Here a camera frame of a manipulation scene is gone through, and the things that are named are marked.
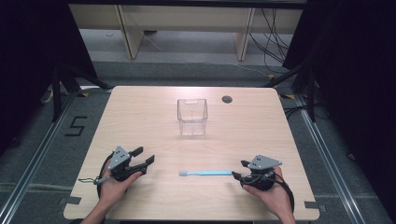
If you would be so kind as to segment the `grey metal floor rail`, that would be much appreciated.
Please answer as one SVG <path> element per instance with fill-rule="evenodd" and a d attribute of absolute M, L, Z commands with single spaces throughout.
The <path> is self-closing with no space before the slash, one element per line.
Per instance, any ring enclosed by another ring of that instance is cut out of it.
<path fill-rule="evenodd" d="M 304 122 L 307 126 L 308 131 L 310 132 L 313 141 L 317 147 L 318 153 L 320 154 L 323 163 L 329 173 L 329 176 L 333 182 L 333 185 L 337 191 L 337 194 L 346 209 L 346 213 L 352 224 L 367 224 L 361 209 L 358 206 L 357 201 L 355 200 L 347 182 L 345 181 L 343 175 L 341 174 L 338 166 L 335 163 L 335 160 L 332 157 L 332 154 L 322 137 L 321 132 L 318 129 L 318 125 L 313 121 L 315 116 L 311 116 L 308 114 L 307 110 L 304 109 L 302 111 L 302 116 Z"/>
<path fill-rule="evenodd" d="M 0 159 L 0 224 L 9 224 L 14 217 L 76 97 L 68 93 L 61 98 L 56 119 L 52 102 L 40 106 L 17 143 Z"/>

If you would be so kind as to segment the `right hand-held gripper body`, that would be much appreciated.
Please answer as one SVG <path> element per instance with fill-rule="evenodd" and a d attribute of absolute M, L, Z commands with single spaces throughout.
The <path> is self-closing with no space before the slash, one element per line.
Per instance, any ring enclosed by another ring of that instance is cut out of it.
<path fill-rule="evenodd" d="M 263 155 L 255 156 L 246 167 L 250 170 L 250 175 L 242 176 L 242 185 L 249 185 L 262 191 L 269 190 L 276 180 L 275 167 L 281 164 L 281 161 Z"/>

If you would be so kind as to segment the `light blue toothbrush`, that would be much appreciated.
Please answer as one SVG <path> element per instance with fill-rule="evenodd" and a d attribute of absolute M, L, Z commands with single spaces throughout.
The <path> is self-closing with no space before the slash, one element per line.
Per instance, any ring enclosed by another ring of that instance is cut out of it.
<path fill-rule="evenodd" d="M 189 176 L 189 175 L 203 175 L 203 176 L 212 176 L 212 175 L 232 175 L 232 171 L 221 171 L 221 170 L 211 170 L 211 171 L 179 171 L 179 176 Z"/>

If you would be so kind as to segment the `person's left hand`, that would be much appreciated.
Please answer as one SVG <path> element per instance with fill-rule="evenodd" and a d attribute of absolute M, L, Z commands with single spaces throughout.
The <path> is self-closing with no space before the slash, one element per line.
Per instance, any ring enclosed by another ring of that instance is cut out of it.
<path fill-rule="evenodd" d="M 111 172 L 107 169 L 103 171 L 103 175 L 108 176 L 108 180 L 101 184 L 99 204 L 112 207 L 123 198 L 127 189 L 142 175 L 142 173 L 134 173 L 122 182 L 111 177 Z"/>

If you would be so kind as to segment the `person's right hand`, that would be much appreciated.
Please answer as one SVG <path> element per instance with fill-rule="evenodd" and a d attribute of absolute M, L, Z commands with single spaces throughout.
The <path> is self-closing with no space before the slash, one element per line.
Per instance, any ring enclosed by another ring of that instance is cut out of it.
<path fill-rule="evenodd" d="M 243 189 L 256 196 L 267 208 L 267 210 L 277 218 L 281 214 L 291 213 L 290 197 L 286 190 L 275 183 L 268 191 L 261 191 L 249 185 L 244 185 Z"/>

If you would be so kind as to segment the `dark curtain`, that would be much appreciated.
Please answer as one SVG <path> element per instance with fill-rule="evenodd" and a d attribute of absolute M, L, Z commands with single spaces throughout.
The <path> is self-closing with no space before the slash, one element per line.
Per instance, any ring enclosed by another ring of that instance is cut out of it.
<path fill-rule="evenodd" d="M 396 0 L 307 0 L 284 66 L 303 61 L 336 9 L 316 80 L 332 120 L 396 222 Z"/>
<path fill-rule="evenodd" d="M 54 72 L 96 78 L 66 0 L 0 0 L 0 156 Z"/>

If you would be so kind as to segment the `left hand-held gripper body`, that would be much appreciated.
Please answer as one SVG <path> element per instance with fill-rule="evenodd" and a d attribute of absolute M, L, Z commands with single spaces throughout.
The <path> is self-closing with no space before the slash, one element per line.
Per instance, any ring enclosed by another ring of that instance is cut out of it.
<path fill-rule="evenodd" d="M 111 176 L 117 181 L 122 182 L 132 174 L 141 172 L 143 175 L 147 173 L 147 169 L 140 169 L 138 165 L 131 166 L 132 157 L 130 151 L 127 152 L 123 147 L 117 146 L 110 159 L 107 169 L 111 172 Z"/>

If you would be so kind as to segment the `black metal stand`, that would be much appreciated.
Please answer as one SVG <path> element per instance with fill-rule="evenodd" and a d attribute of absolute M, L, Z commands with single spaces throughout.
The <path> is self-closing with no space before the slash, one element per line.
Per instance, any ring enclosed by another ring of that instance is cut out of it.
<path fill-rule="evenodd" d="M 91 82 L 103 90 L 112 90 L 113 86 L 101 81 L 95 71 L 85 72 L 82 69 L 67 63 L 58 63 L 52 72 L 52 93 L 53 93 L 53 121 L 56 121 L 65 108 L 61 97 L 61 85 L 64 85 L 68 93 L 77 93 L 81 90 L 77 82 L 77 77 Z"/>
<path fill-rule="evenodd" d="M 277 84 L 295 76 L 291 90 L 294 93 L 301 93 L 303 90 L 307 90 L 307 103 L 306 110 L 308 117 L 311 118 L 312 122 L 315 122 L 315 74 L 311 63 L 301 63 L 289 70 L 286 74 L 271 80 L 269 83 L 264 84 L 264 88 L 273 88 Z"/>

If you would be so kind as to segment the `clear plastic container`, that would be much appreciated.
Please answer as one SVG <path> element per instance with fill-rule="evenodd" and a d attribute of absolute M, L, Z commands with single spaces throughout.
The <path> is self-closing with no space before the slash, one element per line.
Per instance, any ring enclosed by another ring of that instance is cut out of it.
<path fill-rule="evenodd" d="M 177 120 L 181 135 L 203 135 L 208 119 L 206 99 L 179 99 Z"/>

